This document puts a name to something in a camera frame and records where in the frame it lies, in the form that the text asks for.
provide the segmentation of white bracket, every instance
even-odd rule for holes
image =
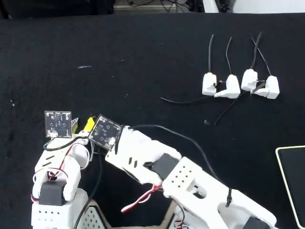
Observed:
[[[213,73],[206,73],[203,76],[202,94],[214,95],[216,93],[217,77]]]
[[[247,69],[244,72],[241,89],[251,91],[256,88],[257,72],[253,69]]]
[[[140,131],[129,129],[122,130],[119,140],[118,152],[116,147],[106,155],[105,160],[119,169],[132,174],[141,184],[150,183],[159,186],[161,178],[144,167],[145,162],[155,162],[164,153],[180,160],[181,154],[174,148],[159,141],[152,140]]]
[[[280,94],[280,88],[278,85],[277,77],[270,75],[266,80],[265,88],[258,89],[252,94],[257,94],[262,97],[266,97],[267,99],[276,99],[277,96]]]
[[[193,195],[194,187],[197,187],[203,198]],[[271,212],[234,189],[232,202],[226,208],[229,188],[186,157],[180,160],[164,180],[163,189],[166,197],[173,198],[203,220],[209,229],[234,229],[236,225],[244,225],[250,216],[259,218],[272,227],[276,223]]]
[[[226,89],[214,94],[214,97],[226,97],[236,99],[240,94],[239,83],[236,75],[229,75],[226,82]]]

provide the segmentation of black circuit board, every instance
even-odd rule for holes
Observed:
[[[121,125],[100,114],[88,138],[98,146],[111,150],[120,135],[121,129]]]
[[[71,111],[45,111],[46,137],[72,137]]]

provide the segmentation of red wire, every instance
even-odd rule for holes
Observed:
[[[130,205],[129,208],[126,208],[124,210],[121,210],[122,213],[125,213],[126,211],[129,211],[130,209],[134,208],[139,202],[141,202],[142,200],[146,199],[146,197],[150,194],[152,194],[153,192],[157,191],[161,186],[155,186],[154,188],[152,188],[151,190],[149,190],[148,192],[146,192],[145,195],[143,195],[141,198],[137,199],[133,204]]]

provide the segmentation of yellow component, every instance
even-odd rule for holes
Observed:
[[[94,127],[94,120],[92,117],[90,117],[87,121],[84,131],[91,131],[93,127]]]
[[[72,130],[73,134],[76,132],[77,128],[78,128],[78,123],[76,123],[76,125],[73,127],[73,130]]]

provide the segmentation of perforated white panel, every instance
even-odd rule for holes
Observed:
[[[95,207],[89,207],[83,215],[83,223],[78,229],[105,229],[102,219],[100,218]]]

